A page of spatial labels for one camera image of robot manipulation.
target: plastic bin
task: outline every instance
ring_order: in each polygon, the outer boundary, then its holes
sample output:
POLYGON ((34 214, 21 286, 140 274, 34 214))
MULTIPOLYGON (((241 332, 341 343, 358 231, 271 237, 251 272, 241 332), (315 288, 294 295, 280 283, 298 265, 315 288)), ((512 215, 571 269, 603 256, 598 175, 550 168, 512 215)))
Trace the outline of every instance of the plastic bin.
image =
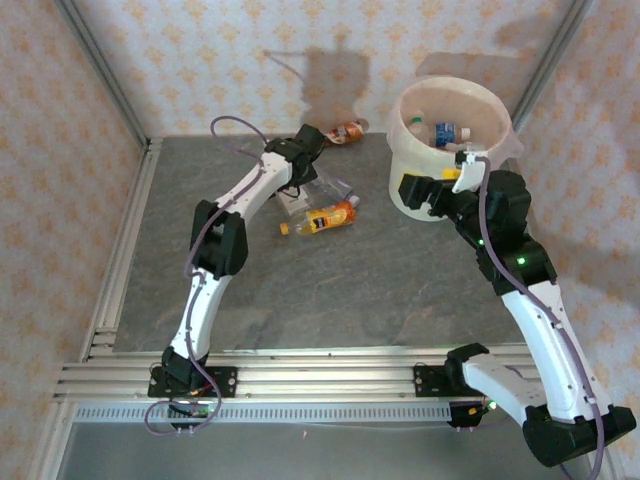
POLYGON ((500 99, 477 83, 449 76, 418 79, 398 98, 391 111, 387 142, 393 152, 389 175, 389 194, 403 213, 416 220, 436 221, 425 203, 419 210, 402 204, 398 187, 405 173, 443 178, 443 170, 455 168, 455 153, 422 143, 407 129, 416 110, 424 113, 424 122, 435 125, 452 122, 471 129, 470 141, 487 149, 491 169, 497 169, 507 158, 518 158, 524 150, 511 126, 511 117, 500 99))

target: orange juice bottle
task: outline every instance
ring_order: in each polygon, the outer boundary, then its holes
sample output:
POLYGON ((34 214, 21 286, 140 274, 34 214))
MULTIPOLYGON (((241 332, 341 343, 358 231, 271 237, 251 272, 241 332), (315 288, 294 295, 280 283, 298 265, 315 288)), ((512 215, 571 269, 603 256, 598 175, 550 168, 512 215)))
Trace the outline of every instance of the orange juice bottle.
POLYGON ((289 235, 291 230, 298 235, 311 235, 329 228, 351 225, 356 220, 356 209, 351 201, 340 202, 320 210, 301 212, 290 223, 281 223, 280 232, 289 235))

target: patterned wallpaper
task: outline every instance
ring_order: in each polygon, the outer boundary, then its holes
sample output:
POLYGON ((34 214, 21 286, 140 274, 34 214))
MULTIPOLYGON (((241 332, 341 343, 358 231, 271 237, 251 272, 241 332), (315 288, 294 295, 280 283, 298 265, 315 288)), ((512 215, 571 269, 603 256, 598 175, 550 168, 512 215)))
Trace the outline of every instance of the patterned wallpaper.
POLYGON ((356 116, 384 131, 403 86, 428 73, 476 81, 513 109, 571 0, 77 3, 161 136, 207 133, 223 113, 271 133, 356 116))
MULTIPOLYGON (((596 0, 520 139, 539 237, 576 333, 640 418, 640 3, 596 0)), ((640 432, 617 443, 640 478, 640 432)))
POLYGON ((140 152, 50 0, 0 3, 0 478, 26 477, 140 152))

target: gray floor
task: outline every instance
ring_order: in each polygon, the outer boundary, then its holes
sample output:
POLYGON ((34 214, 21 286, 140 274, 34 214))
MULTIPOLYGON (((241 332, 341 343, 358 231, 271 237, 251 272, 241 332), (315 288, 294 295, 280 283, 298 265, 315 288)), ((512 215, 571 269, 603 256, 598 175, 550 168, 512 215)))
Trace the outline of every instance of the gray floor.
MULTIPOLYGON (((255 137, 230 141, 261 150, 255 137)), ((326 149, 317 160, 362 199, 350 227, 283 237, 281 206, 271 200, 262 207, 248 226, 249 259, 220 305, 212 350, 521 341, 453 226, 412 220, 391 203, 390 160, 382 134, 326 149)), ((211 138, 164 140, 116 351, 168 345, 187 299, 181 272, 193 209, 228 191, 252 167, 251 158, 211 138)))
MULTIPOLYGON (((567 465, 586 478, 586 457, 567 465)), ((448 426, 218 424, 158 438, 142 425, 74 425, 58 480, 560 480, 514 422, 473 433, 448 426)))

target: gray stone surface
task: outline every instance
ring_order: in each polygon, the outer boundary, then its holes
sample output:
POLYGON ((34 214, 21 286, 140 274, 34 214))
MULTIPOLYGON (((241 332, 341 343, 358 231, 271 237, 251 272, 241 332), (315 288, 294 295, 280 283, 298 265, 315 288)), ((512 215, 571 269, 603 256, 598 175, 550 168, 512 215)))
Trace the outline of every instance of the gray stone surface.
MULTIPOLYGON (((226 139, 260 152, 254 137, 226 139)), ((249 259, 229 285, 212 350, 521 341, 513 319, 448 221, 422 223, 391 203, 384 135, 328 148, 317 160, 362 201, 357 221, 283 237, 270 200, 248 226, 249 259)), ((115 344, 159 351, 173 337, 189 282, 182 277, 193 209, 228 191, 253 160, 206 137, 165 139, 140 228, 115 344)))

